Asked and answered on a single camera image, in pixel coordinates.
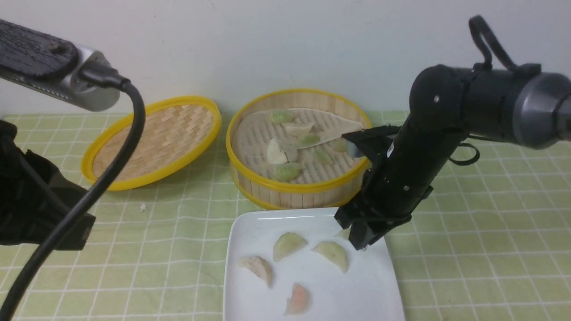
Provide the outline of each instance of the dumpling wrapper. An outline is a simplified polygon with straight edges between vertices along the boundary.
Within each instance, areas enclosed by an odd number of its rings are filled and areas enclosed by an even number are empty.
[[[274,244],[274,262],[281,261],[306,245],[307,241],[297,233],[287,232],[282,234]]]
[[[337,265],[341,272],[346,273],[349,270],[347,253],[341,245],[331,241],[322,241],[312,251],[321,254]]]
[[[293,137],[299,137],[303,135],[309,134],[311,128],[313,128],[315,123],[309,122],[305,124],[296,124],[296,123],[283,123],[285,132]]]
[[[300,315],[309,307],[309,292],[303,286],[294,283],[291,288],[291,298],[287,299],[284,315]]]
[[[238,260],[238,266],[245,267],[254,273],[258,278],[262,279],[266,285],[272,286],[274,280],[274,272],[268,261],[264,260],[261,256],[248,256]]]

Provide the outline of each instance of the grid pattern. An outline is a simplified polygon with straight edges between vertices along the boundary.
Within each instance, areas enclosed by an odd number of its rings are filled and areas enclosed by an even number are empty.
[[[84,151],[122,115],[15,115],[17,143],[69,180]],[[405,112],[370,113],[374,124]],[[215,143],[160,182],[108,192],[81,252],[55,252],[20,320],[222,320],[224,260],[234,219],[260,210],[234,186]],[[571,145],[545,151],[474,142],[476,165],[447,164],[409,224],[386,237],[407,320],[569,320]],[[458,150],[456,158],[467,158]],[[0,299],[35,249],[0,248]]]

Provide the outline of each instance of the black cable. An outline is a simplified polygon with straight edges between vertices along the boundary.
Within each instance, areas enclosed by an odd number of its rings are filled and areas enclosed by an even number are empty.
[[[10,321],[22,300],[31,281],[37,274],[40,266],[47,257],[54,251],[59,242],[65,237],[67,231],[73,227],[77,220],[93,206],[93,204],[103,195],[109,185],[121,173],[128,160],[131,158],[141,135],[143,134],[145,123],[145,109],[143,98],[139,91],[131,82],[121,77],[116,70],[104,67],[99,64],[86,65],[82,70],[82,78],[101,87],[114,87],[125,92],[133,103],[133,123],[127,135],[125,143],[117,153],[117,156],[103,175],[93,184],[88,192],[70,210],[67,216],[59,222],[55,229],[48,235],[46,240],[40,244],[28,262],[20,271],[20,274],[12,284],[6,299],[0,308],[0,321]]]

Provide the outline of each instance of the square plate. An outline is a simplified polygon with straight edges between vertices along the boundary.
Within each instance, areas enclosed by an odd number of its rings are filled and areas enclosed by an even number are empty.
[[[276,320],[386,320],[404,321],[404,309],[391,257],[384,239],[366,251],[355,251],[334,219],[337,208],[261,211],[237,218],[230,231],[224,277],[225,321]],[[274,243],[285,232],[296,232],[308,246],[272,260]],[[343,274],[325,257],[312,252],[322,240],[343,246],[349,270]],[[271,288],[246,268],[244,256],[260,255],[274,271]],[[310,295],[305,314],[284,316],[292,286],[299,283]]]

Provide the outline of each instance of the dumpling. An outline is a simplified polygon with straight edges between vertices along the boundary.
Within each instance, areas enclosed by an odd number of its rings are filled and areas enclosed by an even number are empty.
[[[333,165],[333,160],[331,159],[331,157],[329,157],[329,154],[327,154],[327,152],[321,148],[316,148],[315,151],[313,152],[313,156],[321,164]]]
[[[274,244],[274,262],[279,262],[286,256],[301,250],[307,241],[294,232],[284,233]]]
[[[300,172],[300,163],[277,164],[272,166],[271,176],[278,182],[287,182],[298,177]]]
[[[282,150],[284,151],[288,162],[292,163],[297,161],[297,148],[295,145],[282,142]]]
[[[272,286],[274,272],[268,261],[261,256],[248,256],[238,260],[238,266],[245,267],[262,279],[268,287]]]
[[[333,147],[333,150],[337,153],[344,153],[347,151],[347,142],[343,138],[335,139],[331,143],[331,147]]]
[[[350,233],[351,233],[351,228],[349,227],[349,228],[346,228],[345,230],[339,231],[339,233],[337,233],[337,237],[349,240],[349,234]]]
[[[275,137],[270,140],[266,154],[268,163],[272,165],[285,164],[297,160],[297,148]]]
[[[309,146],[313,146],[317,143],[319,143],[319,140],[321,140],[319,138],[319,135],[316,134],[305,134],[302,136],[299,136],[297,138],[297,146],[304,148],[304,147],[309,147]]]
[[[323,255],[337,265],[341,272],[346,273],[349,270],[347,253],[341,245],[331,241],[322,241],[312,251]]]
[[[268,144],[267,159],[270,164],[287,163],[286,152],[283,150],[282,144],[277,138],[272,138]]]
[[[309,307],[309,292],[303,286],[294,283],[291,288],[291,298],[287,299],[284,315],[299,315]]]
[[[281,125],[283,123],[291,123],[295,119],[295,114],[287,109],[272,109],[270,110],[270,119],[272,123]]]
[[[294,137],[299,137],[302,135],[309,134],[309,132],[311,131],[311,128],[313,128],[314,124],[315,123],[313,123],[313,122],[309,122],[309,123],[305,123],[305,124],[283,123],[282,125],[284,126],[286,133],[288,133],[289,135],[292,135]]]

